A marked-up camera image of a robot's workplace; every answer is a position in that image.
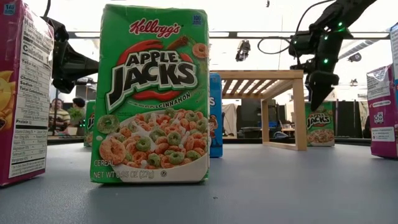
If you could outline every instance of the green cereal box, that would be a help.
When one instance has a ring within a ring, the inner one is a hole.
[[[206,180],[206,13],[107,4],[100,55],[91,180]]]
[[[307,119],[308,146],[334,146],[333,107],[330,101],[323,102],[316,111],[311,111],[311,104],[305,104]]]
[[[90,100],[86,105],[86,119],[85,119],[85,143],[86,147],[93,145],[94,136],[94,111],[95,100]]]

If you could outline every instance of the pink cereal box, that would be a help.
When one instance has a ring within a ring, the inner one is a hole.
[[[21,0],[0,0],[0,185],[43,174],[53,29]]]
[[[398,157],[398,110],[392,66],[367,73],[371,127],[371,152],[380,157]]]

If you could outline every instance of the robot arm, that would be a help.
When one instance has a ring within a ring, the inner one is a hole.
[[[289,45],[289,54],[294,57],[314,54],[304,64],[290,69],[307,73],[305,81],[311,101],[311,110],[316,110],[323,100],[338,85],[339,77],[333,74],[338,61],[343,39],[350,37],[348,27],[376,0],[337,0],[310,25],[309,31],[297,32]]]

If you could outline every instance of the cereal box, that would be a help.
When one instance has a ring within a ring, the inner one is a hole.
[[[316,111],[311,111],[311,104],[305,104],[307,119],[307,146],[334,146],[333,105],[323,102]]]
[[[85,119],[85,141],[84,146],[91,147],[93,145],[94,136],[94,112],[95,100],[90,100],[86,105],[86,119]]]
[[[0,185],[44,173],[53,29],[21,0],[0,1]]]
[[[223,156],[223,121],[221,102],[221,77],[210,74],[210,157]]]
[[[398,114],[392,66],[367,73],[371,152],[380,157],[396,158]]]
[[[100,55],[91,180],[205,180],[206,13],[108,4]]]

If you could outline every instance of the wooden frame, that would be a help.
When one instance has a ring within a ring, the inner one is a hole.
[[[223,99],[261,99],[262,143],[298,151],[307,150],[302,70],[214,70],[223,81]],[[293,88],[295,143],[269,141],[268,101]]]

